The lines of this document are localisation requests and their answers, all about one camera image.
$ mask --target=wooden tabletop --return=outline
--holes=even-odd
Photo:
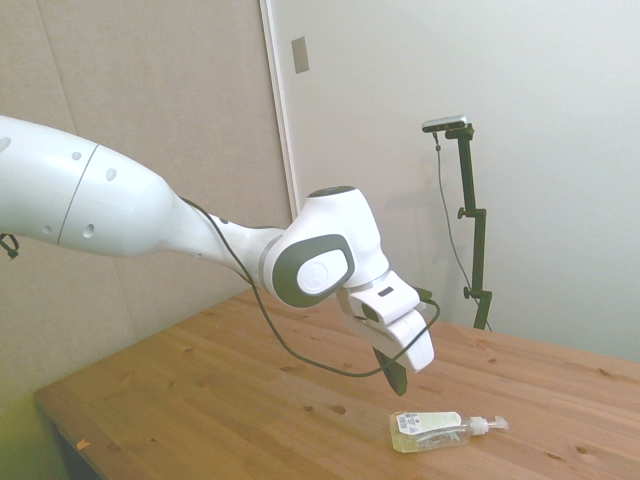
[[[264,295],[300,353],[377,366],[337,303]],[[337,376],[277,343],[247,291],[36,393],[113,479],[640,479],[640,364],[437,322],[436,360],[397,397],[382,374]],[[402,454],[389,415],[509,421],[464,447]]]

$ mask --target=pump dispenser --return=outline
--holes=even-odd
[[[390,418],[393,448],[402,453],[465,445],[473,435],[492,428],[507,429],[502,417],[490,422],[458,412],[394,413]]]

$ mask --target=bottle label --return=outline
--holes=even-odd
[[[403,413],[396,417],[398,430],[406,435],[417,435],[440,428],[458,427],[462,418],[456,412]]]

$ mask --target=black cable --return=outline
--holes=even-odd
[[[467,272],[462,266],[462,262],[460,261],[460,257],[458,256],[458,250],[456,249],[456,245],[453,242],[453,233],[451,233],[451,220],[449,220],[449,209],[447,208],[447,201],[444,198],[444,189],[442,188],[442,165],[441,165],[442,162],[440,161],[440,150],[442,150],[442,147],[440,146],[440,142],[438,142],[438,133],[437,132],[432,132],[432,133],[433,133],[433,138],[436,141],[436,153],[438,154],[438,186],[440,187],[440,198],[442,198],[442,206],[444,207],[444,218],[447,220],[447,231],[449,232],[449,243],[451,243],[451,248],[453,249],[453,254],[456,257],[456,262],[458,262],[458,266],[462,271],[462,275],[464,275],[464,279],[467,282],[467,288],[471,290],[471,282],[469,281],[469,276],[467,275]],[[478,299],[474,297],[471,297],[471,298],[473,298],[473,301],[476,302],[476,305],[479,306]],[[493,329],[491,328],[489,321],[487,320],[486,322],[487,322],[487,327],[489,327],[489,331],[493,332]]]
[[[13,248],[3,242],[4,237],[9,237],[11,239],[11,241],[13,242]],[[0,233],[0,247],[4,248],[7,251],[7,255],[9,255],[11,260],[13,260],[18,256],[20,244],[18,243],[18,240],[16,240],[16,237],[14,237],[13,235],[9,233]]]
[[[238,258],[238,256],[235,254],[235,252],[233,251],[233,249],[231,248],[231,245],[229,245],[229,243],[227,242],[227,239],[225,238],[224,234],[222,233],[222,231],[220,230],[220,227],[218,227],[218,225],[216,224],[216,222],[209,216],[209,214],[199,205],[193,203],[191,200],[188,200],[186,198],[180,197],[182,198],[182,200],[187,204],[192,206],[193,208],[195,208],[196,210],[198,210],[200,213],[202,213],[205,218],[207,220],[209,220],[209,222],[211,223],[211,225],[213,225],[213,228],[216,230],[216,233],[218,234],[218,236],[220,237],[220,240],[222,240],[222,243],[224,243],[224,246],[226,247],[227,251],[229,252],[229,254],[233,257],[233,259],[238,263],[238,265],[240,266],[240,268],[242,269],[242,271],[244,272],[245,276],[248,279],[249,284],[251,285],[251,288],[253,289],[253,294],[256,297],[256,300],[258,302],[258,306],[260,307],[260,310],[262,311],[262,315],[264,315],[265,320],[267,321],[267,323],[269,324],[269,328],[271,328],[271,331],[273,332],[273,334],[276,336],[276,338],[278,339],[278,341],[280,342],[280,345],[282,345],[284,347],[284,349],[289,352],[289,354],[291,354],[293,357],[297,358],[298,360],[308,363],[309,365],[313,365],[315,367],[318,368],[322,368],[324,370],[328,370],[330,372],[333,373],[337,373],[339,375],[344,375],[346,377],[356,377],[356,378],[363,378],[363,377],[370,377],[371,375],[375,375],[376,373],[380,373],[382,370],[384,370],[385,368],[390,367],[392,364],[394,364],[402,355],[404,355],[419,339],[420,337],[422,337],[422,335],[424,335],[424,333],[429,330],[429,328],[431,328],[431,325],[433,325],[433,323],[438,319],[438,317],[440,316],[440,306],[434,302],[431,299],[427,299],[425,300],[425,303],[428,303],[429,305],[433,305],[436,308],[436,314],[435,316],[431,319],[431,321],[427,324],[426,327],[424,327],[414,338],[413,340],[411,340],[411,342],[409,342],[409,344],[404,347],[400,353],[398,353],[395,357],[391,358],[388,362],[386,362],[384,365],[381,365],[380,367],[371,370],[369,372],[363,372],[363,373],[353,373],[353,372],[346,372],[344,370],[340,370],[334,367],[330,367],[329,365],[325,365],[323,363],[319,363],[316,362],[314,360],[311,360],[309,358],[306,358],[298,353],[296,353],[294,350],[291,349],[291,347],[289,347],[289,345],[287,345],[287,342],[284,341],[284,339],[282,338],[282,336],[280,335],[280,332],[278,332],[278,329],[276,328],[276,326],[273,324],[273,321],[271,320],[271,318],[269,317],[269,314],[267,313],[267,310],[264,307],[264,304],[262,303],[262,299],[260,298],[260,294],[258,292],[258,287],[256,287],[256,284],[253,281],[253,278],[251,277],[251,274],[249,273],[249,271],[247,270],[247,268],[244,266],[244,264],[242,263],[242,261]]]

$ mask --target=pump nozzle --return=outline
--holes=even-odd
[[[471,417],[469,424],[471,426],[471,435],[484,435],[490,428],[509,428],[507,421],[498,416],[493,422],[488,422],[486,418],[482,417]]]

